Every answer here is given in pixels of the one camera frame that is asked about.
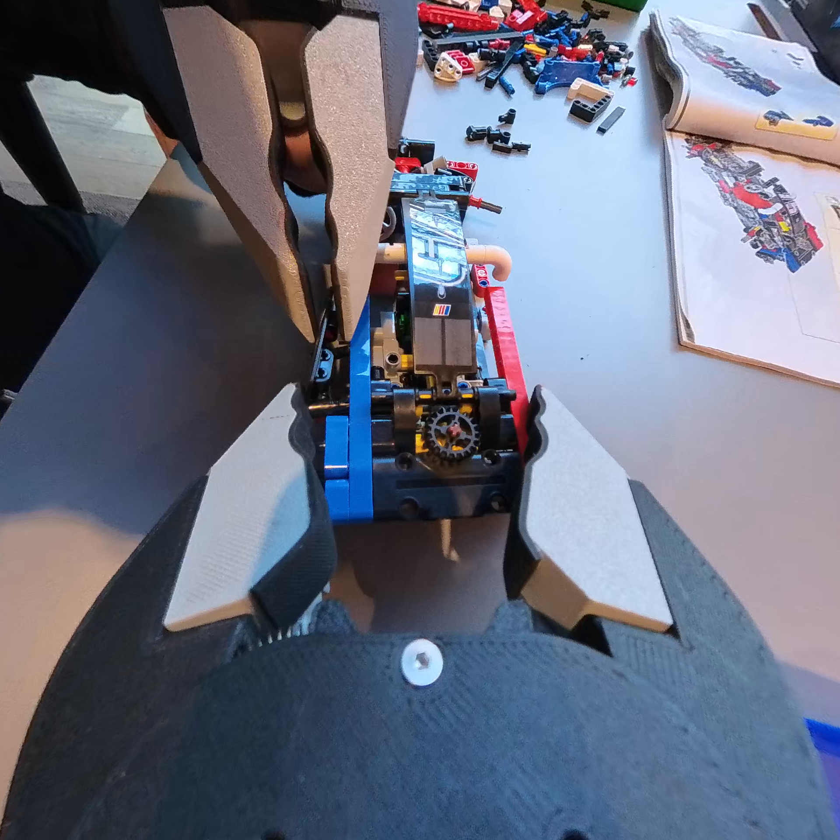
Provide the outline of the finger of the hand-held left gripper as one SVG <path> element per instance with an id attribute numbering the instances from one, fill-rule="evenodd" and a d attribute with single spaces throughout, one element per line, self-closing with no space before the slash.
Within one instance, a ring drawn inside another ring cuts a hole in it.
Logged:
<path id="1" fill-rule="evenodd" d="M 210 7 L 170 7 L 164 21 L 201 152 L 227 219 L 310 343 L 318 316 L 287 223 L 271 149 L 274 121 L 256 43 Z"/>
<path id="2" fill-rule="evenodd" d="M 339 15 L 302 51 L 310 128 L 326 165 L 330 279 L 351 340 L 369 294 L 394 164 L 387 153 L 380 27 Z"/>

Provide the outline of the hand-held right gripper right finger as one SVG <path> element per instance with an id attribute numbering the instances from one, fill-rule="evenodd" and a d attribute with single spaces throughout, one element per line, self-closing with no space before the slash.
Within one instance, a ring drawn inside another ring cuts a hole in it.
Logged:
<path id="1" fill-rule="evenodd" d="M 504 559 L 510 599 L 567 630 L 597 616 L 655 633 L 673 625 L 627 473 L 546 387 Z"/>

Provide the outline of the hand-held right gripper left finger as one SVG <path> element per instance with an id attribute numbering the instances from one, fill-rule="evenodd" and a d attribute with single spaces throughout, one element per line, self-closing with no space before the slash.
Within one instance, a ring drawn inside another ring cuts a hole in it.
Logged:
<path id="1" fill-rule="evenodd" d="M 288 384 L 210 468 L 167 630 L 252 615 L 286 631 L 329 583 L 337 552 L 311 426 Z"/>

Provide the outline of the toy brick car model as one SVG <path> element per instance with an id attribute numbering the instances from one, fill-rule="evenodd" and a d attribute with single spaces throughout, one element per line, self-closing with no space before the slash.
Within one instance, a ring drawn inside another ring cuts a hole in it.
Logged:
<path id="1" fill-rule="evenodd" d="M 309 406 L 336 524 L 481 517 L 518 491 L 528 394 L 501 287 L 512 260 L 465 235 L 471 207 L 501 212 L 474 193 L 477 173 L 433 141 L 397 146 L 371 291 L 335 342 L 334 402 Z"/>

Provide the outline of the grey desk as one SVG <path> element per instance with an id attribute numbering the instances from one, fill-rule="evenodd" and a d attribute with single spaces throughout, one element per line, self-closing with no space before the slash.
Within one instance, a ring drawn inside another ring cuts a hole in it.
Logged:
<path id="1" fill-rule="evenodd" d="M 647 15 L 604 24 L 639 81 L 604 135 L 556 95 L 415 73 L 405 129 L 460 155 L 512 105 L 522 157 L 477 150 L 469 236 L 507 248 L 529 387 L 546 385 L 677 520 L 769 641 L 806 716 L 838 722 L 838 390 L 679 347 Z M 80 189 L 136 197 L 2 421 L 2 800 L 46 681 L 138 541 L 308 359 L 189 161 L 137 103 L 41 78 Z"/>

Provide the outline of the small black brick assembly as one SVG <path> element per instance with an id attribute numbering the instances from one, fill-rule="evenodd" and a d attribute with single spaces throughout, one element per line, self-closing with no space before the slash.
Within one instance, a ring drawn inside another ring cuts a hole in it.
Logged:
<path id="1" fill-rule="evenodd" d="M 530 143 L 511 138 L 511 127 L 516 117 L 517 110 L 510 108 L 499 116 L 495 127 L 470 124 L 465 128 L 465 140 L 471 143 L 486 142 L 498 154 L 528 154 L 532 147 Z"/>

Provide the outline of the pile of loose toy bricks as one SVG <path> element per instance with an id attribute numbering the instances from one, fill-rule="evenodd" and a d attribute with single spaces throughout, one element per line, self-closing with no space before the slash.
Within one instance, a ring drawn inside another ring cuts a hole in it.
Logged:
<path id="1" fill-rule="evenodd" d="M 508 97 L 519 68 L 535 95 L 564 89 L 582 99 L 572 90 L 587 82 L 599 100 L 600 90 L 637 84 L 634 50 L 602 27 L 612 5 L 580 2 L 574 11 L 544 1 L 420 2 L 417 65 L 439 85 L 473 78 Z"/>

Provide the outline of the person's black clothing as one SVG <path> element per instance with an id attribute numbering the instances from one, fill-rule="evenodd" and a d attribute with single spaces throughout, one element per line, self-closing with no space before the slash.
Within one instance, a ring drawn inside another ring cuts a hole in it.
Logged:
<path id="1" fill-rule="evenodd" d="M 1 387 L 18 392 L 122 227 L 1 193 Z"/>

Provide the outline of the open instruction booklet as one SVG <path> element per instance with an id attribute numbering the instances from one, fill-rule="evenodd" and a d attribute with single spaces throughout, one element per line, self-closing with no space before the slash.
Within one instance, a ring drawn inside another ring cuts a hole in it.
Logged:
<path id="1" fill-rule="evenodd" d="M 839 385 L 838 167 L 665 134 L 678 341 Z"/>

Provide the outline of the blue plastic bin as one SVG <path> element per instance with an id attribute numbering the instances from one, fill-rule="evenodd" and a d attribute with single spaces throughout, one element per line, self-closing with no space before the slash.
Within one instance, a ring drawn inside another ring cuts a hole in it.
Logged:
<path id="1" fill-rule="evenodd" d="M 824 721 L 804 719 L 812 742 L 832 787 L 839 785 L 839 727 Z"/>

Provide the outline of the rolled instruction booklet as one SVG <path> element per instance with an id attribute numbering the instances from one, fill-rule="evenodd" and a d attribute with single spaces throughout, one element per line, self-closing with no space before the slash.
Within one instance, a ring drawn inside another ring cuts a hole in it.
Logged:
<path id="1" fill-rule="evenodd" d="M 839 87 L 807 48 L 658 10 L 649 34 L 666 131 L 839 164 Z"/>

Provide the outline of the black toy set box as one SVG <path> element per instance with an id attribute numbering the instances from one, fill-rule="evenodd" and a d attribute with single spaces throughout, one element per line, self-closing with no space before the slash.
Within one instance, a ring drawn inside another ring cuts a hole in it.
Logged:
<path id="1" fill-rule="evenodd" d="M 838 59 L 838 1 L 748 1 L 747 7 L 769 38 L 798 43 L 827 59 Z"/>

